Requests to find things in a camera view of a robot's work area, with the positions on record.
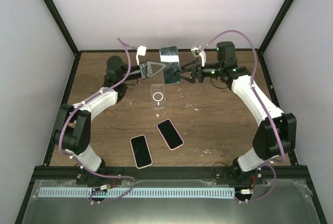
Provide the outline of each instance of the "wooden table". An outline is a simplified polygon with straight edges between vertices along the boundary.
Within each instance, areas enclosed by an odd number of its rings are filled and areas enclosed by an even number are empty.
[[[112,55],[126,61],[125,53],[83,53],[68,103],[80,102],[103,84],[106,61]],[[252,71],[252,52],[237,52],[238,64]],[[191,52],[180,52],[181,65],[193,60]],[[146,60],[159,61],[159,53],[150,52]],[[135,53],[131,53],[135,63]],[[207,52],[207,62],[216,61],[215,52]],[[269,96],[267,85],[258,66],[255,81]],[[213,80],[218,86],[225,86]],[[129,86],[125,97],[109,107],[92,122],[91,146],[107,166],[134,166],[130,138],[144,134],[151,151],[152,166],[212,166],[216,161],[231,164],[233,159],[252,147],[257,124],[249,109],[229,89],[220,90],[210,84],[191,84],[182,80],[165,85],[166,108],[151,107],[150,86],[163,83],[162,73]],[[156,124],[171,119],[184,145],[170,151]],[[51,166],[71,166],[75,162],[54,151]]]

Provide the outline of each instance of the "phone screen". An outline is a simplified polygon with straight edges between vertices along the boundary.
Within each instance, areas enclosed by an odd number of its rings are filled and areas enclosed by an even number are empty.
[[[144,135],[131,138],[131,147],[137,168],[144,168],[152,164],[150,151]]]
[[[165,84],[178,83],[181,81],[181,76],[176,74],[180,71],[178,49],[177,47],[167,47],[160,49],[161,62],[166,64],[163,69],[163,78]]]
[[[157,128],[163,136],[169,149],[174,150],[184,144],[183,139],[179,135],[171,120],[165,120],[157,124]]]

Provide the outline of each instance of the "pink smartphone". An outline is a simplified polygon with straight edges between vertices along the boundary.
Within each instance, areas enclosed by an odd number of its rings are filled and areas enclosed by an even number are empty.
[[[152,164],[151,154],[146,137],[139,135],[130,139],[134,156],[135,166],[138,169],[148,167]]]
[[[178,133],[176,127],[170,119],[164,120],[157,124],[157,129],[160,131],[170,150],[175,150],[176,148],[184,145],[181,135]]]

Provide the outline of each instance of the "white clip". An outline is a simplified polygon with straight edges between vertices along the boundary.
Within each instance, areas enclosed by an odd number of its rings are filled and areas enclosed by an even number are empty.
[[[206,63],[206,53],[204,51],[200,51],[200,49],[201,49],[201,46],[192,47],[191,51],[192,51],[194,57],[200,57],[201,58],[201,66],[204,67],[204,64]]]
[[[137,48],[137,51],[136,51],[136,64],[139,65],[140,61],[139,61],[139,56],[145,56],[146,55],[146,50],[147,50],[147,47],[146,46],[139,46]]]

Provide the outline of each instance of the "white wall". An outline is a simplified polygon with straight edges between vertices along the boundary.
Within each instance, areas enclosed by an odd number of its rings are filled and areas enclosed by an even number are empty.
[[[83,49],[132,45],[190,48],[235,29],[262,43],[284,0],[54,0],[75,43]],[[249,48],[236,34],[218,41]]]
[[[332,0],[295,0],[265,58],[278,99],[297,118],[296,154],[333,223]]]
[[[43,0],[1,0],[0,11],[0,222],[14,223],[43,162],[73,54]]]

